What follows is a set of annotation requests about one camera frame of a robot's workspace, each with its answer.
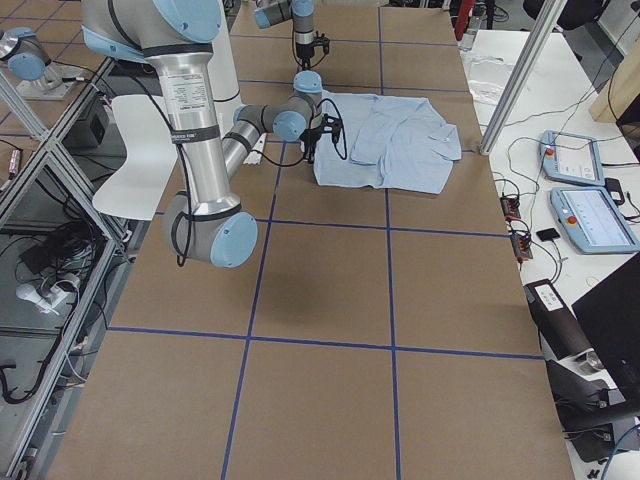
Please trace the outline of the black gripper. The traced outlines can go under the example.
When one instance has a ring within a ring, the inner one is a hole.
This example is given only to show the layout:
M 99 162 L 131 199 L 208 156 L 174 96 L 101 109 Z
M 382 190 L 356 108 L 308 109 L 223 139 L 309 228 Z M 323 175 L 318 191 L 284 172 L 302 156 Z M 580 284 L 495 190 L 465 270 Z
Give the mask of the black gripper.
M 300 137 L 302 148 L 302 160 L 309 164 L 314 163 L 318 142 L 325 134 L 331 135 L 331 141 L 337 145 L 343 132 L 343 120 L 340 117 L 323 113 L 312 121 L 311 127 L 306 129 Z
M 295 42 L 294 54 L 300 70 L 306 71 L 312 68 L 312 59 L 315 55 L 315 47 L 312 43 L 302 44 Z

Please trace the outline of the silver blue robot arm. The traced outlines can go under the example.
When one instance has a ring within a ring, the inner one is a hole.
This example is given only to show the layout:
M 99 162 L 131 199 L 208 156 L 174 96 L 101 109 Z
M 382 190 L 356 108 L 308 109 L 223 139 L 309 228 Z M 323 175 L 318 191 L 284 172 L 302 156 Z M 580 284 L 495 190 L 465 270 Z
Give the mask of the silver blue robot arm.
M 253 253 L 258 226 L 243 211 L 230 180 L 254 153 L 259 138 L 273 133 L 301 141 L 303 158 L 314 159 L 320 138 L 345 141 L 339 114 L 324 112 L 320 75 L 308 67 L 293 80 L 283 104 L 247 105 L 222 132 L 214 106 L 209 65 L 225 21 L 218 1 L 85 1 L 83 35 L 96 53 L 151 65 L 159 78 L 165 121 L 177 148 L 185 190 L 176 194 L 163 228 L 178 264 L 193 259 L 235 268 Z
M 292 22 L 294 59 L 301 70 L 312 68 L 316 49 L 315 3 L 307 0 L 257 1 L 254 20 L 260 29 Z

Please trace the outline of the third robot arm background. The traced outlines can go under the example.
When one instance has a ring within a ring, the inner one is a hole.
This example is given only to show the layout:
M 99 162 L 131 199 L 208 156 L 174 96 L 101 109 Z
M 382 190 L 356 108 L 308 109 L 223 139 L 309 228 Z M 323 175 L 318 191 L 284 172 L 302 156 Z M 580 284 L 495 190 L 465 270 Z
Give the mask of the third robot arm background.
M 18 93 L 27 100 L 64 100 L 75 84 L 77 73 L 66 77 L 29 27 L 1 31 L 1 61 L 18 79 Z

